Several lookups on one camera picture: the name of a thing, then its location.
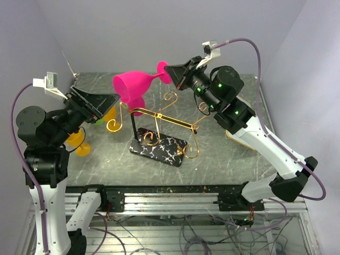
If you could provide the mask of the green wine glass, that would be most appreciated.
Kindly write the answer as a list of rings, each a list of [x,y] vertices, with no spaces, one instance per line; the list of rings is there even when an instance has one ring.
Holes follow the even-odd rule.
[[[99,119],[98,121],[94,123],[94,125],[102,125],[103,123],[104,121],[102,119]]]

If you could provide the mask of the orange wine glass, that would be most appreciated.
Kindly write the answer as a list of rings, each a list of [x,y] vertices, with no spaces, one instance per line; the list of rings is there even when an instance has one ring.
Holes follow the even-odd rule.
[[[104,122],[109,122],[110,120],[116,119],[116,107],[113,106],[103,117],[102,120]]]
[[[67,145],[73,147],[70,153],[76,153],[79,157],[85,157],[90,153],[91,146],[85,142],[86,131],[84,127],[80,127],[77,133],[72,133],[66,140]]]

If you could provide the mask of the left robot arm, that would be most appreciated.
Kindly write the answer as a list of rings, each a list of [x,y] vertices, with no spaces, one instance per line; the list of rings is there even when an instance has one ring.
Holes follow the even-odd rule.
[[[38,106],[11,115],[14,142],[26,144],[18,152],[35,209],[36,254],[85,254],[86,232],[94,214],[108,206],[104,185],[86,186],[70,219],[65,195],[70,152],[66,140],[83,123],[95,123],[119,100],[116,93],[88,93],[71,87],[63,109],[47,112]]]

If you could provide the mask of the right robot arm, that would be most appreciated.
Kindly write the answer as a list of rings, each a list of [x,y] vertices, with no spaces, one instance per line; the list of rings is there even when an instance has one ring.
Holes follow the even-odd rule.
[[[166,65],[164,70],[178,91],[190,88],[214,113],[219,126],[255,149],[277,171],[270,177],[243,183],[241,191],[227,203],[246,210],[254,202],[271,197],[295,201],[318,161],[294,152],[266,128],[259,115],[238,97],[244,82],[233,67],[216,67],[206,75],[205,68],[199,66],[201,61],[197,56],[184,64]]]

